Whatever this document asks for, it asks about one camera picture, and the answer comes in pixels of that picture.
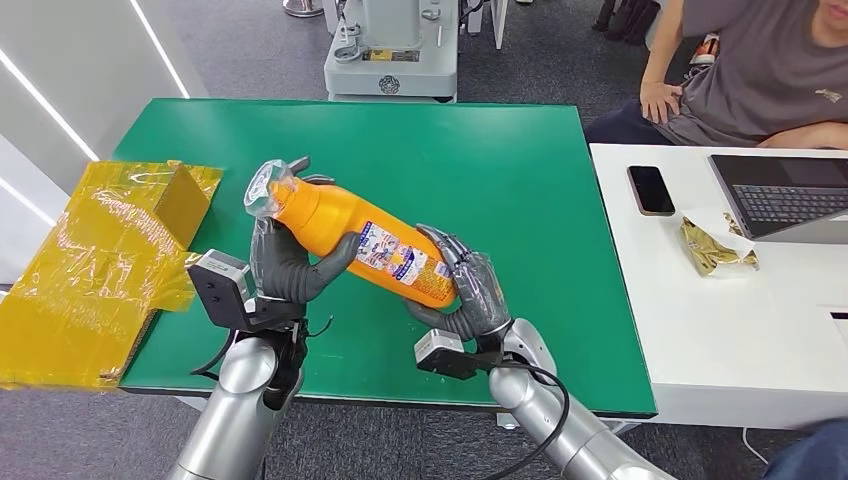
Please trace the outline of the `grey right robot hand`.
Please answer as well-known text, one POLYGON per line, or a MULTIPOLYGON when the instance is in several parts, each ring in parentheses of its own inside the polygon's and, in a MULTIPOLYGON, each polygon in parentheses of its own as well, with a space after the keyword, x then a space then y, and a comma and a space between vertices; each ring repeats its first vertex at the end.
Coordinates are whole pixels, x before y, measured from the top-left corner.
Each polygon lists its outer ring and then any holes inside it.
POLYGON ((404 305, 412 317, 431 329, 454 333, 463 341, 492 334, 508 325, 512 317, 489 257, 436 227, 418 224, 416 230, 440 250, 460 305, 444 313, 406 299, 404 305))

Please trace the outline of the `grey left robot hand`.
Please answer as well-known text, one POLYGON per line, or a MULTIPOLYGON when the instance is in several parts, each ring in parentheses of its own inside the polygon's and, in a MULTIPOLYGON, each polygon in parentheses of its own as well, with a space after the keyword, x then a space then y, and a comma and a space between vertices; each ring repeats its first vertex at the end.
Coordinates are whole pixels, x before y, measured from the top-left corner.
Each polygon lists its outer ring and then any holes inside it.
POLYGON ((311 164, 308 156, 292 162, 265 162, 251 179, 243 198, 246 211, 255 217, 250 246, 250 268, 260 297, 306 304, 315 299, 355 260, 360 245, 356 231, 344 233, 331 251, 316 263, 293 232, 273 219, 270 181, 279 173, 293 176, 311 164))

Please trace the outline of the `person's left hand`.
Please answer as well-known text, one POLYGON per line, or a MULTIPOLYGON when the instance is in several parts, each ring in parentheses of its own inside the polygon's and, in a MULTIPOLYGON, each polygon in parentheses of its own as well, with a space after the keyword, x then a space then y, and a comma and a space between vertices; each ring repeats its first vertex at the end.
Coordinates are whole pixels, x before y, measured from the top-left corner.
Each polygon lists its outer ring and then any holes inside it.
POLYGON ((798 127, 776 133, 757 145, 758 148, 802 149, 807 148, 805 127, 798 127))

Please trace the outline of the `person's right hand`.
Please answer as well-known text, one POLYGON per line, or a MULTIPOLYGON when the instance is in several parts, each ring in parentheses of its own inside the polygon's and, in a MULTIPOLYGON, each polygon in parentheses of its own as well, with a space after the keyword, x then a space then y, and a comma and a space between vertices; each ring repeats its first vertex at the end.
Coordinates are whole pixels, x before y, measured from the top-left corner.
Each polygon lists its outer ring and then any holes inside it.
POLYGON ((680 114, 680 97, 683 90, 679 85, 670 85, 660 81, 643 82, 639 100, 642 116, 655 124, 665 124, 680 114))

